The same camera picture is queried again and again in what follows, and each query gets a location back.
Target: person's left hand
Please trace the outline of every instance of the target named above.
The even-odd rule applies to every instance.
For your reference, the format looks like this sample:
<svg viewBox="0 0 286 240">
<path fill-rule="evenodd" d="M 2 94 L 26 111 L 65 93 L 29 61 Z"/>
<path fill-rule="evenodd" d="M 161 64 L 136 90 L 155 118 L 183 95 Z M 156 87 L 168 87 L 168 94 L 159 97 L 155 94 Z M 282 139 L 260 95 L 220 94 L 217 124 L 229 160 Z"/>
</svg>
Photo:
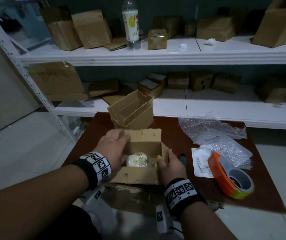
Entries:
<svg viewBox="0 0 286 240">
<path fill-rule="evenodd" d="M 122 152 L 129 138 L 129 134 L 125 134 L 122 129 L 112 129 L 99 140 L 93 150 L 106 157 L 110 163 L 112 173 L 117 172 L 127 159 L 127 155 L 122 154 Z"/>
</svg>

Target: yellow fruit on label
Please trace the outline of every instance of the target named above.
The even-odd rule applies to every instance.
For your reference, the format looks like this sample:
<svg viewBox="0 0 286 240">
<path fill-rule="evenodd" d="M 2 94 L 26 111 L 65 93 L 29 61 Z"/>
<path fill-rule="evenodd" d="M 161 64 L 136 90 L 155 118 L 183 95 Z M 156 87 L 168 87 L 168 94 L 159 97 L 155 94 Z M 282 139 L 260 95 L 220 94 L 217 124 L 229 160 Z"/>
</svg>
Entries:
<svg viewBox="0 0 286 240">
<path fill-rule="evenodd" d="M 130 26 L 131 28 L 134 28 L 134 27 L 135 27 L 135 20 L 134 20 L 134 17 L 133 17 L 133 16 L 131 16 L 131 17 L 129 18 L 129 26 Z"/>
</svg>

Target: hand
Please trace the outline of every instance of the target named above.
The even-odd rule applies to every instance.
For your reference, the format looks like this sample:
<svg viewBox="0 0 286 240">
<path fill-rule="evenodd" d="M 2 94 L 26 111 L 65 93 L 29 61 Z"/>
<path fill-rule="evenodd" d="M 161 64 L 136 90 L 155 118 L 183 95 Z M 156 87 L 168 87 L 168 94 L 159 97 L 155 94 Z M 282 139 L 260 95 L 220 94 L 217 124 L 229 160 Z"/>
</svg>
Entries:
<svg viewBox="0 0 286 240">
<path fill-rule="evenodd" d="M 112 173 L 121 169 L 121 165 L 126 161 L 127 155 L 122 154 L 126 142 L 129 140 L 129 134 L 125 134 L 121 129 L 112 129 L 103 136 L 94 152 L 101 153 L 111 166 Z"/>
<path fill-rule="evenodd" d="M 169 149 L 169 164 L 167 165 L 164 158 L 157 156 L 157 168 L 160 170 L 160 176 L 163 185 L 166 187 L 172 180 L 177 178 L 187 179 L 186 170 L 177 158 L 177 156 Z"/>
</svg>

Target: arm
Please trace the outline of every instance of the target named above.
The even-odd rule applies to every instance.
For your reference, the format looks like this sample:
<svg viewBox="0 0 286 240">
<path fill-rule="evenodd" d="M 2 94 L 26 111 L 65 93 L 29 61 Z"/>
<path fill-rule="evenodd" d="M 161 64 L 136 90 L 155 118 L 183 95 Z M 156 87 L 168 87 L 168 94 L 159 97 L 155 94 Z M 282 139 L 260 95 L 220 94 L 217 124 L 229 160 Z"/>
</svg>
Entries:
<svg viewBox="0 0 286 240">
<path fill-rule="evenodd" d="M 172 149 L 169 150 L 168 163 L 161 156 L 157 158 L 161 181 L 167 189 L 173 182 L 176 183 L 188 178 L 184 165 L 172 152 Z M 201 194 L 197 193 L 180 201 L 173 209 L 170 209 L 170 213 L 172 212 L 181 220 L 184 239 L 236 240 L 236 237 L 204 202 Z"/>
<path fill-rule="evenodd" d="M 94 149 L 106 157 L 112 173 L 126 160 L 122 151 L 128 139 L 129 135 L 121 130 L 110 130 Z M 0 239 L 36 237 L 88 188 L 96 185 L 97 180 L 94 184 L 89 182 L 83 169 L 68 165 L 0 190 Z"/>
</svg>

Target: table top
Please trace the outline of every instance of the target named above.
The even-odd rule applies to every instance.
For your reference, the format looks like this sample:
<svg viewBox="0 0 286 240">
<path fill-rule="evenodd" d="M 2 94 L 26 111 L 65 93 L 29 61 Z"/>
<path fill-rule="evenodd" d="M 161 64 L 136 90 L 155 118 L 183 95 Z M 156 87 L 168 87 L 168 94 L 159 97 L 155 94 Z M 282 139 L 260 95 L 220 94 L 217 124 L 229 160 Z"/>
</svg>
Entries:
<svg viewBox="0 0 286 240">
<path fill-rule="evenodd" d="M 245 126 L 242 122 L 226 121 L 226 123 L 238 128 Z M 286 214 L 283 201 L 249 135 L 247 139 L 240 139 L 237 140 L 237 142 L 253 153 L 251 157 L 253 168 L 251 170 L 245 170 L 245 172 L 252 178 L 255 190 L 247 198 L 236 200 L 226 196 L 215 179 L 194 176 L 191 148 L 197 148 L 199 146 L 193 144 L 190 138 L 181 130 L 178 118 L 155 116 L 150 128 L 161 128 L 162 142 L 167 147 L 172 148 L 177 156 L 181 153 L 185 154 L 188 178 L 206 200 Z M 92 151 L 96 147 L 99 139 L 110 129 L 113 129 L 113 124 L 109 113 L 97 112 L 63 163 L 63 166 L 73 163 L 80 156 Z M 140 185 L 140 187 L 163 192 L 165 190 L 164 187 L 160 185 Z"/>
</svg>

